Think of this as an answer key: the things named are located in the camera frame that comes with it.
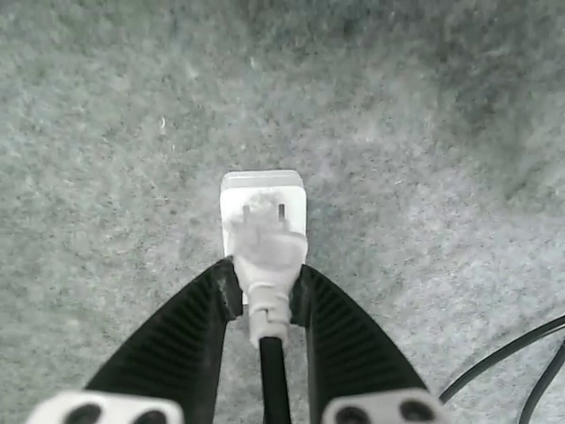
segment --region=plug prong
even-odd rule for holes
[[[284,221],[285,220],[285,216],[284,216],[284,203],[279,203],[279,221]]]

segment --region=screw hole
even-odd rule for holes
[[[369,416],[356,406],[346,406],[335,415],[335,424],[371,424]]]
[[[161,411],[147,411],[140,415],[133,424],[167,424],[167,416]]]
[[[96,404],[86,404],[71,411],[64,424],[95,424],[102,415],[102,409]]]
[[[433,411],[426,404],[418,400],[407,400],[400,405],[400,414],[410,422],[423,422],[433,420]]]

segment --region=white power adapter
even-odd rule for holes
[[[220,194],[223,248],[249,305],[254,346],[261,337],[286,343],[289,292],[308,250],[306,192],[294,170],[230,172]]]

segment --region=power cord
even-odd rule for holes
[[[554,378],[559,373],[559,370],[563,367],[565,363],[565,340],[561,344],[561,347],[555,354],[554,358],[551,360],[549,365],[547,366],[544,374],[541,375],[536,385],[533,386],[531,390],[530,396],[528,396],[528,400],[524,405],[522,413],[520,414],[520,419],[518,420],[518,424],[528,424],[530,422],[531,416],[538,405],[539,400],[544,393],[546,392],[547,388],[554,380]]]
[[[478,364],[471,367],[468,371],[463,373],[459,378],[452,382],[440,395],[440,401],[447,403],[454,395],[456,395],[463,387],[483,374],[487,369],[502,362],[507,357],[516,352],[521,351],[524,347],[531,345],[538,340],[550,336],[553,333],[565,329],[565,315],[560,316],[532,331],[524,334],[516,340],[504,345],[502,348],[481,360]],[[561,348],[556,353],[554,359],[547,366],[546,371],[539,378],[538,382],[531,391],[528,400],[526,401],[522,413],[520,415],[519,424],[528,424],[531,415],[538,404],[538,401],[543,396],[549,384],[553,381],[563,364],[565,363],[565,341]]]

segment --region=black wire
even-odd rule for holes
[[[499,362],[505,360],[508,356],[522,350],[524,347],[537,342],[543,337],[553,334],[555,331],[565,329],[565,315],[554,319],[532,331],[517,338],[500,348],[498,351],[490,354],[471,369],[462,374],[454,382],[447,387],[440,395],[440,401],[443,403],[448,402],[459,390],[465,387],[469,382],[473,381],[479,375],[483,374],[487,369],[493,367]]]
[[[259,350],[265,406],[263,423],[291,424],[283,342],[277,337],[263,337],[259,341]]]
[[[539,400],[544,393],[546,392],[547,388],[554,380],[554,378],[559,373],[561,367],[565,363],[565,340],[561,344],[561,347],[555,354],[554,358],[551,360],[549,365],[547,366],[544,374],[541,375],[536,385],[533,386],[531,390],[530,396],[528,396],[528,400],[524,404],[524,408],[522,409],[522,413],[520,414],[520,420],[518,420],[518,424],[528,424],[530,422],[530,418],[533,415],[533,412],[538,405]]]

